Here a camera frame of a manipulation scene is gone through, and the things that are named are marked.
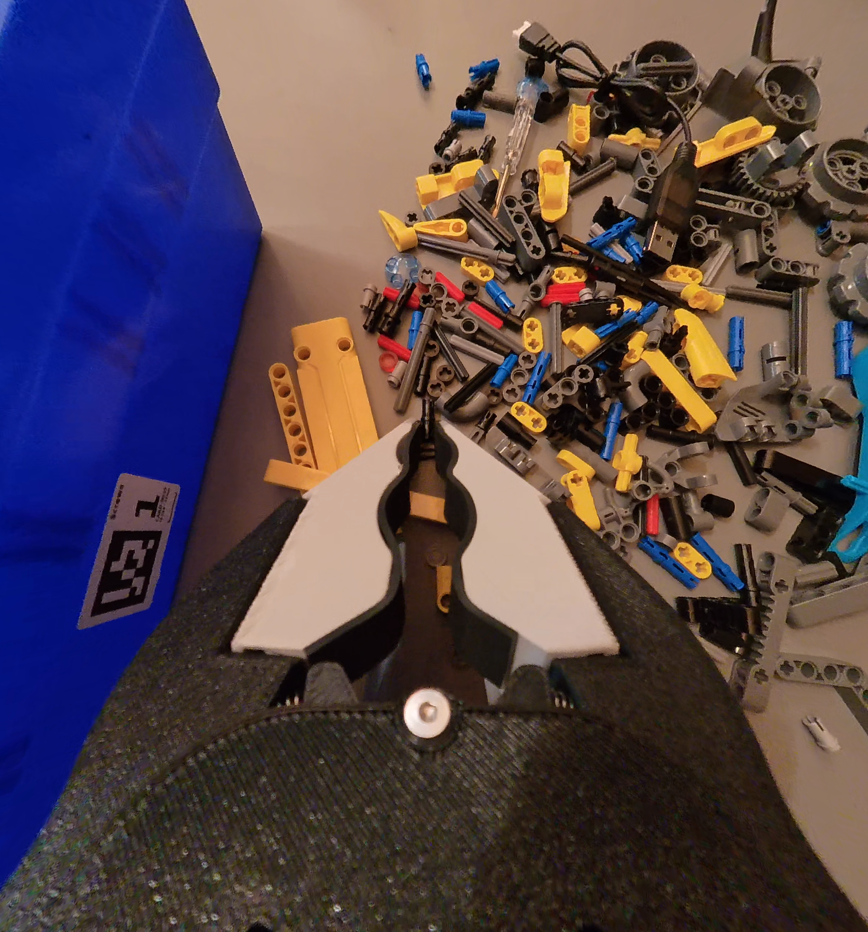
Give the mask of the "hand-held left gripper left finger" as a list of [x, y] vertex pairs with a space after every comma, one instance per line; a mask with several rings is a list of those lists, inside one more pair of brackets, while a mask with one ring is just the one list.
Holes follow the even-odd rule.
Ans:
[[334, 662], [356, 681], [393, 651], [405, 619], [395, 531], [422, 435], [405, 422], [304, 494], [232, 652]]

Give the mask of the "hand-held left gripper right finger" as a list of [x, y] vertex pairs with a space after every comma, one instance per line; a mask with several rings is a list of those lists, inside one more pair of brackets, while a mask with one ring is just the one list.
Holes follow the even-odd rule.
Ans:
[[433, 431], [445, 516], [458, 538], [450, 623], [460, 658], [484, 677], [493, 704], [520, 666], [618, 654], [571, 547], [568, 517], [531, 484], [448, 423]]

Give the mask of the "yellow short brick beam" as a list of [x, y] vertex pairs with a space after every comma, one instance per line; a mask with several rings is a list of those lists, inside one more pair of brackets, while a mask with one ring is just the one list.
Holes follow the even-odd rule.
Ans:
[[[314, 469], [306, 464], [269, 460], [264, 479], [266, 483], [304, 493], [323, 482], [329, 475], [328, 472]], [[410, 492], [410, 515], [446, 524], [444, 498], [412, 490]]]

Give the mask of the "yellow holed brick beam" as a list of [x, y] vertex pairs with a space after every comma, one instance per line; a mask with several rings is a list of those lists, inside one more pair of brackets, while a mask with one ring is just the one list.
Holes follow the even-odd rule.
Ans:
[[268, 375], [292, 464], [316, 469], [306, 418], [288, 366], [275, 363]]

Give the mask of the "yellow flat brick panel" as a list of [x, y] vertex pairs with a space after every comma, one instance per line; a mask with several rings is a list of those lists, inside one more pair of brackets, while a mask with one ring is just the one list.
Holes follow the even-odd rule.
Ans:
[[293, 327], [290, 335], [317, 467], [335, 472], [378, 440], [353, 334], [338, 317]]

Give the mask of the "black white printed tag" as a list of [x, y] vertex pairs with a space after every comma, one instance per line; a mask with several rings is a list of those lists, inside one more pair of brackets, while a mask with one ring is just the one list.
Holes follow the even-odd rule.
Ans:
[[79, 615], [80, 630], [150, 607], [180, 492], [175, 483], [119, 475]]

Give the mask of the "blue plastic bin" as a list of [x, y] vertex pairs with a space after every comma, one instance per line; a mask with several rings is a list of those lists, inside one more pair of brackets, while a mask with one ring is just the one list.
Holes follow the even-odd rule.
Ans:
[[[261, 239], [184, 2], [0, 2], [0, 889], [171, 604]], [[148, 609], [77, 626], [118, 477]]]

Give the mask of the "pile of toy brick parts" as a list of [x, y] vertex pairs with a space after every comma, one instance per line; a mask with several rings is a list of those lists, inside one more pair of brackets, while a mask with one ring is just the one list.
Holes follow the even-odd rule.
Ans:
[[868, 346], [868, 126], [820, 142], [818, 57], [739, 67], [647, 43], [611, 69], [526, 22], [541, 93], [493, 216], [516, 94], [470, 67], [420, 211], [360, 302], [399, 401], [492, 435], [503, 465], [619, 556], [684, 588], [754, 712], [774, 679], [827, 686], [868, 731], [868, 675], [781, 652], [785, 625], [868, 606], [868, 553], [831, 550], [854, 502]]

